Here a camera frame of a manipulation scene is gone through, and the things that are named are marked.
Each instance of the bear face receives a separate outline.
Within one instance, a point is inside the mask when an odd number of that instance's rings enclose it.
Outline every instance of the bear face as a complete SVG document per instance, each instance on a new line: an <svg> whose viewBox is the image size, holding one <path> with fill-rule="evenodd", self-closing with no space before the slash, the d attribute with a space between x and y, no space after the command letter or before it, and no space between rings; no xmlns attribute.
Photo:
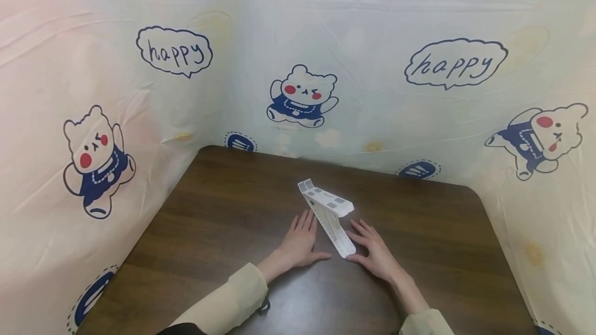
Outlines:
<svg viewBox="0 0 596 335"><path fill-rule="evenodd" d="M95 105L88 114L75 123L64 123L64 135L76 170L81 174L92 173L109 162L114 151L114 135L108 118L101 107Z"/></svg>
<svg viewBox="0 0 596 335"><path fill-rule="evenodd" d="M281 84L281 91L287 99L302 105L318 105L329 100L335 88L334 75L314 75L306 66L296 65Z"/></svg>
<svg viewBox="0 0 596 335"><path fill-rule="evenodd" d="M580 145L579 121L588 113L581 103L538 113L530 123L548 160L556 160Z"/></svg>

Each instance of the left hand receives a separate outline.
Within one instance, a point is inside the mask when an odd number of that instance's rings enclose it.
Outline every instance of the left hand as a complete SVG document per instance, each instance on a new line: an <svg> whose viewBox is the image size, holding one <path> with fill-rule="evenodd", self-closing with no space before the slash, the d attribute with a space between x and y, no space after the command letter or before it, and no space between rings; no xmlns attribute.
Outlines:
<svg viewBox="0 0 596 335"><path fill-rule="evenodd" d="M317 218L312 210L294 217L281 246L259 265L267 283L294 267L305 267L318 260L331 259L328 252L313 252L317 238Z"/></svg>

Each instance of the fabric backdrop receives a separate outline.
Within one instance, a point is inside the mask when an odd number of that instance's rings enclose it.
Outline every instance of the fabric backdrop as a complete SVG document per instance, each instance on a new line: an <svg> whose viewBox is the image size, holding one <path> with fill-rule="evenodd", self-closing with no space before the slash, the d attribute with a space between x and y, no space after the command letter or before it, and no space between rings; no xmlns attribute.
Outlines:
<svg viewBox="0 0 596 335"><path fill-rule="evenodd" d="M596 333L594 0L0 3L2 334L74 334L209 144L469 186Z"/></svg>

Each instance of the forearm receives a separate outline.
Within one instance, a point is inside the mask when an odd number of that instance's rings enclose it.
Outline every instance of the forearm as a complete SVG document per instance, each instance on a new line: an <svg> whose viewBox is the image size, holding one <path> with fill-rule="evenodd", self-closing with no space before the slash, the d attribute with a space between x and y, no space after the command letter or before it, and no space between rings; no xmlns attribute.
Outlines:
<svg viewBox="0 0 596 335"><path fill-rule="evenodd" d="M275 250L257 265L267 284L292 268L292 262L281 251Z"/></svg>
<svg viewBox="0 0 596 335"><path fill-rule="evenodd" d="M255 265L247 264L172 324L194 323L207 335L223 335L247 320L266 295L265 277Z"/></svg>
<svg viewBox="0 0 596 335"><path fill-rule="evenodd" d="M408 314L400 335L454 335L443 315L428 306L411 276L401 272L390 284Z"/></svg>
<svg viewBox="0 0 596 335"><path fill-rule="evenodd" d="M416 282L407 273L401 272L394 275L390 284L408 315L423 313L430 309Z"/></svg>

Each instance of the speech bubble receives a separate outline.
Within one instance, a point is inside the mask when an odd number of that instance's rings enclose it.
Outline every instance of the speech bubble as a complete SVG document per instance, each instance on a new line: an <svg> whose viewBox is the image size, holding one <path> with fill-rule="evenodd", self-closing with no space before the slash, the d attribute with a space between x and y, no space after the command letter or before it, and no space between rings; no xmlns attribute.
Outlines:
<svg viewBox="0 0 596 335"><path fill-rule="evenodd" d="M416 85L479 85L493 76L509 51L498 41L457 38L425 45L410 58L406 80Z"/></svg>
<svg viewBox="0 0 596 335"><path fill-rule="evenodd" d="M184 75L188 79L211 65L209 39L186 29L149 26L137 34L141 57L158 70Z"/></svg>

